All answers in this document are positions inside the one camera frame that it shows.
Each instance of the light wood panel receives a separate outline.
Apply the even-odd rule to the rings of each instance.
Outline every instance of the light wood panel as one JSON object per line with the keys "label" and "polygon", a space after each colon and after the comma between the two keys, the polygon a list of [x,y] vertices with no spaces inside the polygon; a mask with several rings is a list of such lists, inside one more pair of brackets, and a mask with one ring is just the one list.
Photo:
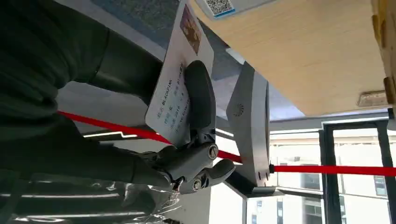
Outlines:
{"label": "light wood panel", "polygon": [[277,0],[220,21],[197,16],[307,116],[359,110],[385,77],[370,0]]}

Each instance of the screw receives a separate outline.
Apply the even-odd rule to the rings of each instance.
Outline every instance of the screw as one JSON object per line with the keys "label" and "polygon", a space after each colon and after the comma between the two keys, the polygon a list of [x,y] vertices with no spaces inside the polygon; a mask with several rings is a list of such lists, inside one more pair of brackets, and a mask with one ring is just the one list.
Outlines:
{"label": "screw", "polygon": [[194,183],[192,184],[192,190],[193,191],[198,191],[199,189],[201,189],[202,183],[200,179],[196,179],[194,180]]}
{"label": "screw", "polygon": [[211,160],[214,160],[217,157],[217,151],[218,151],[218,149],[217,149],[216,145],[209,147],[208,155]]}

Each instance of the qr code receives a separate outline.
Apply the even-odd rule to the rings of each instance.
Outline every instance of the qr code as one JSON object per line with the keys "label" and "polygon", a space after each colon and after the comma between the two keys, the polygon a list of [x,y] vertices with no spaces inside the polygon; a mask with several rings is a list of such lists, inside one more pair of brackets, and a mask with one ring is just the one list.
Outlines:
{"label": "qr code", "polygon": [[234,9],[230,0],[206,0],[206,3],[215,16]]}

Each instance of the white card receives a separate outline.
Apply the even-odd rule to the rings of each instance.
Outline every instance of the white card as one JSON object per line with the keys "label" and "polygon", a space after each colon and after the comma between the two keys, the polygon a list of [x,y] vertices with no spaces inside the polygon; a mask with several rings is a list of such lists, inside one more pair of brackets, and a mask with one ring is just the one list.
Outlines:
{"label": "white card", "polygon": [[190,100],[184,84],[184,68],[200,60],[211,75],[213,59],[213,49],[197,17],[190,4],[182,0],[161,74],[146,112],[146,124],[176,147],[190,141]]}

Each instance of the red barrier rope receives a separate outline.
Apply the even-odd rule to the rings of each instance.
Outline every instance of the red barrier rope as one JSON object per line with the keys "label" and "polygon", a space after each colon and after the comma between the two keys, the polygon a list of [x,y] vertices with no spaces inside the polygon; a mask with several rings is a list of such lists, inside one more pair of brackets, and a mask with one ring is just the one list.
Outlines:
{"label": "red barrier rope", "polygon": [[[88,118],[88,117],[84,117],[84,116],[80,116],[80,115],[76,115],[76,114],[72,114],[72,113],[66,113],[66,112],[62,112],[62,111],[58,111],[58,113],[60,113],[61,115],[64,115],[74,121],[78,121],[78,122],[82,122],[82,123],[86,123],[89,125],[94,125],[97,127],[102,127],[102,128],[106,128],[112,131],[116,131],[116,132],[123,132],[125,134],[135,134],[141,138],[144,139],[152,139],[152,140],[156,140],[156,141],[160,141],[163,143],[167,143],[170,144],[170,142],[168,140],[166,140],[164,137],[158,135],[155,132],[152,131],[147,131],[147,130],[142,130],[139,128],[133,128],[133,127],[127,127],[127,126],[122,126],[122,125],[117,125],[117,124],[113,124],[113,123],[109,123],[109,122],[105,122],[105,121],[101,121],[101,120],[97,120],[97,119],[92,119],[92,118]],[[239,156],[228,153],[228,152],[224,152],[219,150],[219,158],[222,159],[230,159],[234,162],[238,162],[238,163],[242,163],[242,160],[240,159]]]}
{"label": "red barrier rope", "polygon": [[275,172],[322,173],[322,174],[363,174],[396,176],[394,167],[350,167],[350,166],[274,166]]}
{"label": "red barrier rope", "polygon": [[[135,134],[141,138],[152,139],[170,144],[164,137],[155,132],[142,130],[139,128],[117,125],[101,120],[87,118],[84,116],[59,111],[60,114],[82,123],[106,128],[112,131]],[[219,158],[230,159],[234,162],[242,163],[240,156],[219,150]],[[296,173],[323,173],[323,174],[362,174],[396,176],[396,168],[393,167],[349,167],[349,166],[274,166],[275,172],[296,172]]]}

